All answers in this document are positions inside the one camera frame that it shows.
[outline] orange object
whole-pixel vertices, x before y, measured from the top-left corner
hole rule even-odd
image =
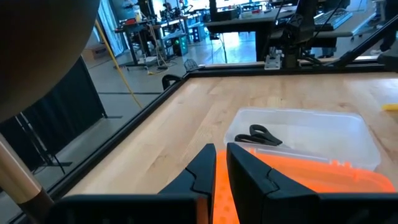
[[[255,153],[258,159],[294,181],[318,193],[388,193],[396,192],[387,177],[368,170],[354,169],[351,165],[333,161],[326,164],[317,161],[294,159]],[[229,187],[226,152],[217,154],[216,190],[213,223],[239,223],[231,189]]]

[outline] black scissors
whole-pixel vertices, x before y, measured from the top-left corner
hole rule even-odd
[[[250,135],[248,134],[239,134],[235,136],[235,141],[237,142],[246,142],[246,143],[256,143],[256,144],[265,144],[268,146],[278,146],[283,142],[276,137],[274,137],[268,129],[259,125],[252,124],[249,128]]]

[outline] wooden tabletop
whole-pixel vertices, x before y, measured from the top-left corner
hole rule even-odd
[[[213,142],[223,138],[238,109],[303,108],[360,114],[381,154],[376,172],[398,189],[396,73],[191,78],[103,159],[68,194],[157,193]]]

